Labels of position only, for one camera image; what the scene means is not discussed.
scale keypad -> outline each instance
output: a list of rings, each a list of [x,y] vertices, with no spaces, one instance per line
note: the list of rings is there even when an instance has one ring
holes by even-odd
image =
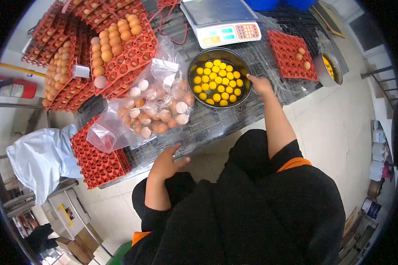
[[[235,26],[240,40],[259,38],[259,29],[255,24],[243,24]]]

fire extinguisher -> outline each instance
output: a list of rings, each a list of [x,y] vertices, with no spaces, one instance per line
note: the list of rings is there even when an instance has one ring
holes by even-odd
[[[0,96],[15,98],[34,98],[37,84],[12,77],[0,76]]]

plastic bag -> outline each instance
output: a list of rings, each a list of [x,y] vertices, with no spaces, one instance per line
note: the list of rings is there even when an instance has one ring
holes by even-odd
[[[194,104],[188,91],[187,64],[173,42],[158,37],[157,55],[133,82],[124,98],[115,98],[93,124],[87,141],[110,153],[138,146],[188,123]]]
[[[77,133],[74,124],[59,129],[41,129],[19,138],[6,148],[18,180],[36,195],[42,205],[59,184],[60,176],[82,178],[69,139]]]

bag of eggshells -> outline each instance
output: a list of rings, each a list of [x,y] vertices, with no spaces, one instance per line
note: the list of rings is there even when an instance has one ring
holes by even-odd
[[[173,42],[158,37],[157,55],[124,98],[115,98],[93,124],[87,141],[99,150],[135,149],[158,135],[185,126],[194,104],[187,88],[187,67]]]

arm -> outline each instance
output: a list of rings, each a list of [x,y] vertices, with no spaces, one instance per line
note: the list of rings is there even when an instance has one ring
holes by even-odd
[[[266,78],[257,78],[249,74],[246,77],[253,83],[255,90],[264,101],[268,155],[271,159],[283,147],[294,141],[296,135],[274,94],[270,81]]]
[[[165,188],[165,179],[174,176],[175,172],[184,167],[189,161],[185,157],[178,162],[174,162],[172,156],[181,144],[170,146],[165,149],[155,160],[149,177],[146,182],[145,205],[150,209],[166,211],[171,208],[168,191]]]

